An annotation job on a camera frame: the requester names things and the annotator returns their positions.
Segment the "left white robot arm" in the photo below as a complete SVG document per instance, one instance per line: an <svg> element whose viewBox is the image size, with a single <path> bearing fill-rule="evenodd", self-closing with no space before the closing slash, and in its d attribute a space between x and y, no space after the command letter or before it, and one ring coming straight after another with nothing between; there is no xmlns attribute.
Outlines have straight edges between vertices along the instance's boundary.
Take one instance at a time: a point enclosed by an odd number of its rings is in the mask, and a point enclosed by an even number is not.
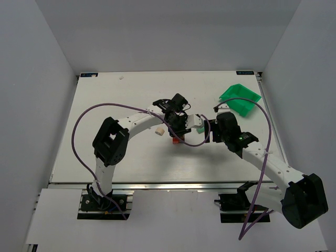
<svg viewBox="0 0 336 252"><path fill-rule="evenodd" d="M103 121L92 146L96 157L97 181L92 184L94 191L100 196L112 191L112 178L116 164L125 156L128 141L150 127L167 122L171 137L177 135L183 139L186 133L188 115L183 109L188 101L179 93L172 99L160 99L152 103L144 111L139 111L123 119L108 117Z"/></svg>

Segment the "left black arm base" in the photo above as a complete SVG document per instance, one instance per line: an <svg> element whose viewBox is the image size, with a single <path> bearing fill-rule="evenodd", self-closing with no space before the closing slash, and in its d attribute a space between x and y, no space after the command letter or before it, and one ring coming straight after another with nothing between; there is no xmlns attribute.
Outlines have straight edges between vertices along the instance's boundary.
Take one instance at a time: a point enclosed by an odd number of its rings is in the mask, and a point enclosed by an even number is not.
<svg viewBox="0 0 336 252"><path fill-rule="evenodd" d="M125 194L113 194L112 199L119 205L125 218L120 213L116 204L107 201L102 206L88 194L83 194L79 204L77 219L79 220L101 220L101 221L125 221L130 216L131 199Z"/></svg>

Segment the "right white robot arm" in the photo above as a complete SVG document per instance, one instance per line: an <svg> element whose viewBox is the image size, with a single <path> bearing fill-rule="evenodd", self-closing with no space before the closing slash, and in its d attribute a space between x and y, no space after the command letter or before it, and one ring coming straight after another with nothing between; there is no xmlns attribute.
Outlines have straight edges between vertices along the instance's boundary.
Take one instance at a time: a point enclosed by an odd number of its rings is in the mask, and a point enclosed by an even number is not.
<svg viewBox="0 0 336 252"><path fill-rule="evenodd" d="M271 187L246 182L236 194L220 195L222 210L247 209L255 203L283 214L298 229L329 210L322 179L314 173L305 175L267 153L256 136L241 131L233 113L220 113L216 119L205 123L204 134L208 132L212 132L213 142L224 143L231 152L263 171L275 184Z"/></svg>

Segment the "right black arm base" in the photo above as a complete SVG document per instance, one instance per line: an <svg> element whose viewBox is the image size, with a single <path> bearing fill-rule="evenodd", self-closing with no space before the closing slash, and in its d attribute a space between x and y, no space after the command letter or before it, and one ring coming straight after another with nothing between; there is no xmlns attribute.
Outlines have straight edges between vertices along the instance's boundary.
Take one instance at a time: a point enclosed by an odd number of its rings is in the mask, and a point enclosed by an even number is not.
<svg viewBox="0 0 336 252"><path fill-rule="evenodd" d="M233 224L243 223L247 217L250 207L250 200L246 196L246 191L257 185L257 182L246 182L236 189L235 193L221 193L214 203L219 206L221 211L221 223Z"/></svg>

